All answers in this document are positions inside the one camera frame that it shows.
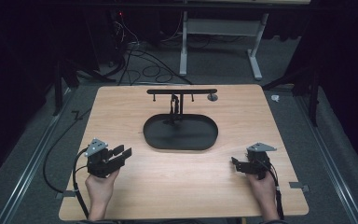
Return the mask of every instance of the human hand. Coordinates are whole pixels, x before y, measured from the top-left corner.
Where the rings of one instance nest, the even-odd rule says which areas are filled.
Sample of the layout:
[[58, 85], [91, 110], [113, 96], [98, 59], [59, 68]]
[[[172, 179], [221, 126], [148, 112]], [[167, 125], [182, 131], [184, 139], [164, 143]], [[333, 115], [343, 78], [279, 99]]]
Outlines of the human hand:
[[264, 221], [280, 219], [275, 204], [275, 182], [272, 175], [266, 172], [266, 177], [259, 180], [257, 175], [246, 175], [251, 182], [252, 191], [261, 209]]
[[86, 187], [91, 200], [88, 220], [96, 221], [104, 219], [106, 207], [112, 198], [113, 186], [119, 171], [114, 171], [107, 178], [89, 175], [86, 179]]

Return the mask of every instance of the table leg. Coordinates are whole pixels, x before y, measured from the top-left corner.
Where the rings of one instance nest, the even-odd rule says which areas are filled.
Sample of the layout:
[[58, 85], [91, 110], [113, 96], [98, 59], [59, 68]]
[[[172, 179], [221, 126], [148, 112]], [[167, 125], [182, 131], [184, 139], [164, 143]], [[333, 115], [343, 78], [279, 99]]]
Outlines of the table leg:
[[183, 12], [182, 51], [180, 54], [179, 75], [185, 77], [187, 74], [187, 12]]
[[260, 68], [258, 67], [257, 59], [255, 58], [255, 54], [257, 53], [258, 46], [260, 45], [261, 37], [263, 36], [264, 29], [266, 28], [268, 17], [269, 17], [268, 13], [263, 14], [263, 18], [261, 19], [260, 25], [258, 26], [254, 47], [252, 49], [248, 49], [249, 62], [251, 63], [254, 77], [256, 80], [261, 80], [262, 76], [261, 76]]

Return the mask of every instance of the dark background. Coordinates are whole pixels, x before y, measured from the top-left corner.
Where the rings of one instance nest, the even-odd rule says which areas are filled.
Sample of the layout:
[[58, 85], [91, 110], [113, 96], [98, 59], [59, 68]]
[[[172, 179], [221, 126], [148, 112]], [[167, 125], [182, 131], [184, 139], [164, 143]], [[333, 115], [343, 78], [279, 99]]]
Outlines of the dark background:
[[[358, 153], [358, 1], [311, 4], [342, 10], [312, 16], [295, 11], [271, 13], [264, 38], [279, 35], [284, 41], [302, 36], [287, 74], [308, 66], [312, 58], [320, 59], [320, 84]], [[160, 31], [170, 35], [178, 24], [178, 12], [124, 12], [128, 26], [140, 39], [154, 45], [163, 37]], [[208, 12], [197, 16], [226, 15]], [[27, 121], [45, 103], [59, 58], [98, 69], [101, 54], [92, 46], [88, 27], [92, 19], [79, 8], [46, 9], [31, 1], [0, 1], [0, 166]], [[108, 23], [104, 25], [108, 32]]]

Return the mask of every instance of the black cable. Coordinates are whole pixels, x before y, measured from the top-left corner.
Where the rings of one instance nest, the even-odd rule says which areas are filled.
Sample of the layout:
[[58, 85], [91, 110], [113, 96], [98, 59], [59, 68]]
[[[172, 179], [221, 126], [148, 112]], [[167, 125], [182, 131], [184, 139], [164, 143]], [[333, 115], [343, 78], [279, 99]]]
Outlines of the black cable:
[[189, 85], [193, 85], [193, 83], [191, 81], [189, 81], [188, 79], [184, 78], [184, 77], [181, 77], [179, 75], [177, 75], [175, 72], [173, 72], [173, 70], [167, 65], [165, 64], [164, 62], [162, 62], [160, 59], [158, 59], [156, 56], [150, 54], [150, 53], [147, 53], [147, 52], [144, 52], [144, 51], [141, 51], [141, 50], [134, 50], [134, 52], [141, 52], [147, 56], [150, 56], [152, 57], [153, 59], [157, 60], [159, 63], [161, 63], [173, 76], [175, 77], [179, 77], [181, 78], [183, 81], [185, 81], [186, 83], [188, 83]]
[[[146, 74], [146, 70], [148, 70], [149, 68], [157, 68], [158, 71], [156, 72], [156, 74], [147, 75], [147, 74]], [[161, 72], [161, 67], [158, 66], [158, 64], [147, 66], [147, 67], [145, 67], [145, 68], [142, 70], [142, 74], [143, 74], [145, 77], [156, 77], [156, 76], [158, 76], [158, 74], [159, 74], [160, 72]]]
[[[160, 78], [165, 77], [165, 76], [170, 76], [170, 77], [168, 79], [166, 79], [166, 80], [159, 80]], [[172, 74], [162, 74], [162, 75], [156, 76], [156, 82], [157, 83], [166, 83], [166, 82], [171, 81], [172, 78], [173, 78]]]
[[75, 63], [71, 60], [66, 60], [69, 64], [71, 64], [74, 68], [78, 69], [78, 70], [81, 70], [81, 71], [84, 71], [86, 72], [87, 74], [89, 74], [90, 76], [92, 77], [95, 77], [96, 79], [102, 81], [102, 82], [116, 82], [115, 79], [111, 79], [111, 78], [108, 78], [108, 77], [104, 77], [102, 76], [101, 74], [97, 73], [97, 72], [94, 72], [93, 70], [89, 70], [88, 68], [84, 67], [83, 65], [79, 64], [79, 63]]
[[103, 75], [104, 77], [111, 77], [112, 75], [117, 74], [121, 69], [123, 69], [126, 65], [126, 60], [124, 59], [124, 56], [120, 57], [120, 61], [118, 62], [118, 66], [111, 72]]
[[232, 38], [231, 40], [223, 40], [223, 39], [214, 38], [215, 36], [218, 36], [218, 35], [212, 35], [211, 41], [216, 42], [216, 43], [234, 43], [234, 42], [237, 42], [237, 41], [245, 38], [244, 35], [234, 35], [234, 38]]
[[266, 168], [269, 173], [271, 174], [272, 178], [274, 179], [274, 183], [275, 183], [275, 199], [277, 202], [277, 212], [278, 215], [280, 217], [281, 220], [284, 220], [284, 214], [283, 214], [283, 208], [282, 208], [282, 194], [281, 194], [281, 190], [279, 187], [279, 182], [278, 182], [278, 175], [277, 172], [275, 170], [275, 167], [272, 165], [272, 163], [269, 163], [271, 165], [271, 167], [274, 170], [274, 173], [272, 173], [272, 171], [266, 166], [266, 164], [264, 164], [262, 161], [256, 160], [257, 162], [259, 162], [262, 166], [264, 166], [264, 168]]
[[169, 40], [164, 40], [164, 41], [161, 41], [160, 43], [162, 45], [165, 45], [165, 46], [168, 46], [168, 47], [178, 47], [178, 46], [182, 46], [182, 39], [178, 39], [178, 37], [180, 37], [181, 35], [179, 36], [176, 36], [174, 38], [171, 38]]
[[206, 39], [206, 43], [203, 46], [200, 46], [200, 47], [191, 46], [191, 44], [189, 44], [187, 42], [187, 45], [192, 49], [204, 49], [211, 43], [211, 37], [209, 35], [206, 35], [206, 36], [205, 35], [191, 35], [191, 37], [193, 37], [193, 39], [195, 39], [195, 40], [196, 40], [197, 37], [203, 37], [201, 40], [196, 40], [199, 43], [201, 41], [204, 41], [204, 39]]
[[82, 166], [82, 167], [78, 168], [78, 169], [76, 170], [76, 173], [77, 173], [77, 171], [79, 171], [79, 170], [81, 170], [81, 169], [83, 169], [83, 168], [86, 168], [86, 167], [87, 167], [87, 165], [86, 165], [86, 166]]
[[87, 206], [86, 206], [86, 204], [85, 204], [84, 201], [83, 201], [83, 197], [81, 196], [79, 187], [78, 187], [77, 182], [76, 182], [76, 166], [77, 166], [77, 161], [78, 161], [79, 157], [81, 156], [81, 154], [85, 153], [86, 151], [87, 151], [87, 148], [84, 148], [84, 149], [82, 149], [79, 153], [77, 153], [77, 155], [76, 155], [76, 158], [75, 158], [75, 161], [74, 161], [74, 167], [73, 167], [73, 169], [72, 169], [72, 180], [73, 180], [73, 183], [74, 183], [74, 192], [75, 192], [75, 194], [76, 194], [77, 200], [79, 201], [80, 206], [81, 206], [81, 208], [83, 209], [84, 215], [85, 215], [86, 217], [89, 217], [89, 210], [87, 209]]
[[133, 48], [134, 48], [134, 47], [131, 48], [130, 53], [129, 53], [129, 56], [127, 57], [126, 66], [125, 66], [123, 72], [121, 73], [120, 80], [119, 80], [118, 83], [117, 83], [118, 86], [119, 86], [119, 85], [121, 84], [121, 82], [123, 81], [124, 74], [127, 72], [127, 69], [128, 69], [128, 67], [129, 67], [129, 64], [130, 64], [130, 56], [131, 56], [131, 53], [132, 53], [132, 51], [133, 51]]
[[48, 181], [48, 177], [46, 175], [46, 166], [47, 166], [47, 161], [48, 161], [48, 156], [51, 153], [52, 149], [57, 145], [57, 143], [65, 136], [65, 134], [81, 119], [83, 119], [83, 117], [88, 114], [91, 111], [91, 108], [88, 109], [86, 112], [84, 112], [82, 115], [80, 115], [80, 117], [78, 117], [61, 135], [60, 137], [53, 143], [53, 145], [48, 149], [48, 153], [44, 159], [43, 162], [43, 178], [45, 179], [46, 184], [53, 189], [54, 191], [57, 191], [59, 193], [64, 193], [63, 189], [58, 189], [56, 187], [54, 187], [49, 181]]
[[[137, 74], [138, 76], [133, 81], [131, 80], [131, 72]], [[127, 70], [127, 76], [129, 78], [130, 86], [132, 86], [139, 78], [141, 78], [141, 73], [136, 70]]]

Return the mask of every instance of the wooden tabletop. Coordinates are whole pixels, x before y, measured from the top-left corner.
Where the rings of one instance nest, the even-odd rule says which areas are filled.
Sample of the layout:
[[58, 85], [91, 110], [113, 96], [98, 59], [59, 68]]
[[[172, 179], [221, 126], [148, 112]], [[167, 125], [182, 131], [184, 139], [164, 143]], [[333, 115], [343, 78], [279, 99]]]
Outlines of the wooden tabletop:
[[[184, 113], [201, 114], [218, 127], [215, 144], [202, 151], [155, 149], [144, 138], [145, 122], [156, 114], [170, 112], [170, 95], [153, 96], [152, 89], [217, 89], [218, 100], [207, 95], [185, 95]], [[268, 152], [275, 166], [287, 216], [305, 215], [308, 206], [301, 189], [291, 189], [296, 173], [272, 117], [264, 92], [258, 85], [137, 86], [99, 89], [80, 149], [93, 137], [109, 144], [132, 148], [115, 183], [106, 218], [191, 218], [260, 216], [250, 183], [235, 171], [231, 157], [245, 161], [248, 146], [261, 142], [277, 151]], [[87, 163], [81, 156], [78, 167]], [[87, 169], [76, 175], [85, 203], [90, 199], [84, 181]], [[67, 189], [72, 189], [72, 179]], [[76, 198], [64, 198], [63, 220], [84, 219]]]

